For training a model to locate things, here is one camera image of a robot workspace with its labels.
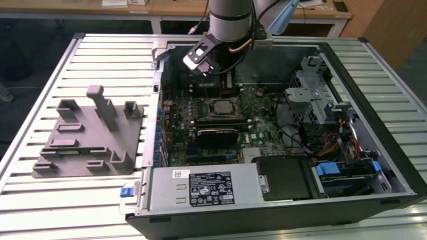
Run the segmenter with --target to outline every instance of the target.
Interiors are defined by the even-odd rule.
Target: warning label
[[[189,174],[189,205],[202,207],[234,204],[229,171]]]

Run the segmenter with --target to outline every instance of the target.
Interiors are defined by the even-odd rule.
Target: wire
[[[6,87],[5,89],[42,89],[42,86],[14,86]]]
[[[256,21],[260,22],[264,14],[268,12],[268,10],[280,2],[280,0],[276,0],[265,9],[260,12]]]
[[[301,5],[300,3],[298,3],[297,5],[301,7],[301,13],[302,13],[302,15],[304,15],[304,24],[305,24],[305,22],[306,22],[305,8],[302,7],[302,5]]]
[[[289,147],[289,151],[292,152],[293,149],[293,139],[294,139],[294,135],[298,134],[297,132],[292,134],[290,136],[290,147]]]
[[[189,29],[188,35],[190,35],[190,34],[194,33],[194,31],[197,30],[197,28],[198,28],[198,26],[200,26],[200,24],[201,24],[201,22],[202,22],[202,19],[204,19],[204,18],[208,19],[208,17],[206,17],[208,6],[209,6],[209,0],[205,1],[205,7],[204,7],[204,12],[202,12],[202,16],[201,16],[201,18],[200,18],[200,21],[198,21],[198,23]]]
[[[324,148],[328,146],[328,139],[329,139],[329,137],[330,136],[334,136],[336,135],[336,133],[330,133],[330,134],[328,134],[326,136],[325,136],[325,138],[324,138]]]
[[[241,44],[241,46],[238,46],[237,48],[229,48],[228,51],[234,54],[238,53],[242,49],[245,49],[245,47],[248,47],[250,45],[250,43],[254,40],[254,28],[256,25],[260,23],[260,20],[262,18],[262,16],[265,15],[265,13],[268,12],[268,10],[280,2],[280,0],[276,0],[265,9],[264,11],[261,11],[261,13],[258,14],[257,18],[256,18],[256,10],[254,10],[254,4],[252,2],[252,23],[250,23],[250,29],[252,29],[252,36],[250,38]]]
[[[245,59],[246,53],[248,53],[248,48],[245,49],[237,61],[225,70],[218,72],[210,72],[210,75],[217,76],[228,73],[242,62],[242,60]]]

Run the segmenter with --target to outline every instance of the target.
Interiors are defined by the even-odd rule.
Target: metal bracket
[[[161,60],[161,54],[166,51],[168,48],[168,42],[166,41],[153,41],[152,47],[150,47],[150,55],[152,60],[158,61]]]
[[[222,42],[218,41],[212,34],[208,34],[201,38],[197,44],[192,47],[189,52],[186,53],[186,57],[189,60],[198,64],[213,50],[213,48],[220,45]]]
[[[260,191],[262,194],[269,193],[269,186],[268,186],[268,181],[266,181],[266,176],[265,175],[258,175],[258,186],[260,186]]]
[[[348,102],[340,102],[334,104],[330,108],[332,112],[346,112],[352,108],[352,105]]]
[[[252,48],[253,49],[272,49],[273,47],[273,35],[269,32],[264,33],[265,38],[262,39],[254,39]]]

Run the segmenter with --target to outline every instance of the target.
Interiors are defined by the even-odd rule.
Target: floor
[[[165,34],[185,34],[193,23],[164,22]],[[10,37],[15,41],[21,52],[31,66],[31,74],[19,81],[5,81],[2,85],[9,88],[14,100],[0,102],[0,159],[3,155],[13,137],[21,127],[27,112],[38,97],[39,91],[49,79],[55,64],[74,33],[108,34],[150,34],[148,21],[100,21],[100,20],[29,20],[0,19],[0,38]],[[427,41],[424,41],[405,63],[397,70],[404,82],[427,104]]]

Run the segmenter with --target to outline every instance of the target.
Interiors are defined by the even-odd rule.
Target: slotted aluminum surface
[[[11,143],[11,149],[1,161],[1,164],[9,162],[3,168],[2,182],[0,181],[0,186],[5,183],[0,195],[1,239],[144,239],[118,212],[120,187],[140,178],[140,171],[121,176],[43,179],[33,179],[30,172],[58,117],[54,107],[59,99],[74,98],[78,105],[92,105],[92,101],[83,97],[85,87],[104,85],[104,95],[114,104],[136,101],[144,105],[144,112],[148,112],[146,109],[152,107],[148,100],[153,77],[150,48],[156,40],[193,42],[198,38],[180,35],[86,34],[82,40],[71,41],[41,92],[41,105],[37,107],[35,102]],[[377,61],[380,57],[369,52],[369,46],[356,39],[341,38],[281,37],[276,41],[329,43],[425,179],[425,108],[388,66]],[[345,99],[336,81],[333,83],[341,98]],[[144,139],[145,130],[141,130],[140,140]],[[144,143],[140,142],[140,155],[142,150]],[[136,168],[141,168],[141,157],[137,157]],[[125,198],[125,203],[126,207],[132,207],[136,200]],[[425,221],[427,206],[421,203],[405,209],[389,210],[358,223],[342,226],[320,226],[202,239],[424,239]]]

